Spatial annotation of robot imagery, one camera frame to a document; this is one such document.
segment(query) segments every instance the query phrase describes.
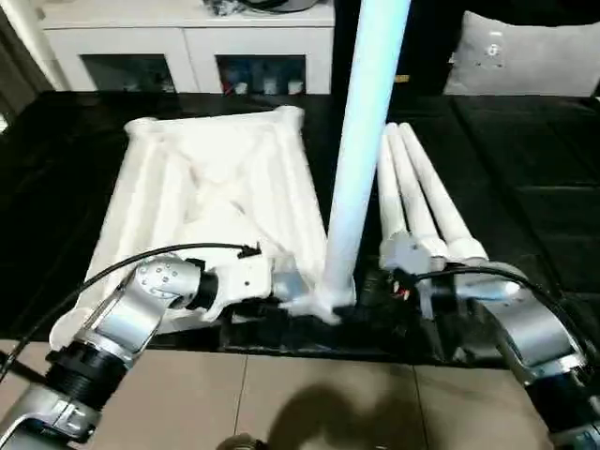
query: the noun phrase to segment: glossy black surface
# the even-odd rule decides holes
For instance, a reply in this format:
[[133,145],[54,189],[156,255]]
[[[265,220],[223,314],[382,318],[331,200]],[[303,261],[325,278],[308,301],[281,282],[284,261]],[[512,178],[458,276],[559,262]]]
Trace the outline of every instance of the glossy black surface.
[[[40,97],[0,137],[6,280],[0,338],[21,336],[83,279],[127,148],[127,121],[249,113],[282,104],[306,111],[303,139],[326,225],[343,116],[330,97]],[[565,293],[578,323],[594,336],[600,312],[599,112],[591,98],[397,97],[388,117],[413,125],[490,258]],[[406,332],[408,319],[381,291],[378,208],[374,189],[356,269],[359,306],[340,311],[341,326],[289,319],[261,305],[260,322],[158,337],[153,345],[431,362],[427,345]],[[46,338],[48,329],[37,337]]]

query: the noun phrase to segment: gray pillow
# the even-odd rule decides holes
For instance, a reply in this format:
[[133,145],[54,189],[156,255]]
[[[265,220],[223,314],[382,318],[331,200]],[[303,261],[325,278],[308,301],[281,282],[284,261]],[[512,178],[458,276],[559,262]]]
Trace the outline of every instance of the gray pillow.
[[600,81],[600,22],[515,26],[467,11],[445,94],[586,97]]

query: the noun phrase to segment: glass cabinet door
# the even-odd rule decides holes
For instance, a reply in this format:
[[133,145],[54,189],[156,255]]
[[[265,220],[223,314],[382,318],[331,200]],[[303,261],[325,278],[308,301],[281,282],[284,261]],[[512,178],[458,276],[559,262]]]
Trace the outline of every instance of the glass cabinet door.
[[98,91],[175,92],[163,54],[82,54]]
[[177,28],[47,30],[74,91],[198,92]]
[[306,93],[306,58],[301,56],[218,55],[225,95],[287,96]]
[[329,94],[333,27],[189,28],[201,92]]

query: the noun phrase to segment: white cabinet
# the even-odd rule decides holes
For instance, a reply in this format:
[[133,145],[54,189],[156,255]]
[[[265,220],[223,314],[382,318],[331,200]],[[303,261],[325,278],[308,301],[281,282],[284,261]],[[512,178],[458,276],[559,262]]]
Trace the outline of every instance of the white cabinet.
[[328,94],[332,1],[212,16],[201,0],[48,3],[41,22],[75,91]]

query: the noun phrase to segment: tiled floor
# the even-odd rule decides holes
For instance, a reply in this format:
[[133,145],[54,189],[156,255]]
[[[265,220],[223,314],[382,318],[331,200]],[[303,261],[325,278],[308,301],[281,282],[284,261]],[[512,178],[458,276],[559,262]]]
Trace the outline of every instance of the tiled floor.
[[[45,353],[34,344],[22,360],[43,370]],[[0,414],[24,386],[0,385]],[[126,377],[86,448],[214,450],[242,432],[275,450],[551,448],[508,372],[160,351]]]

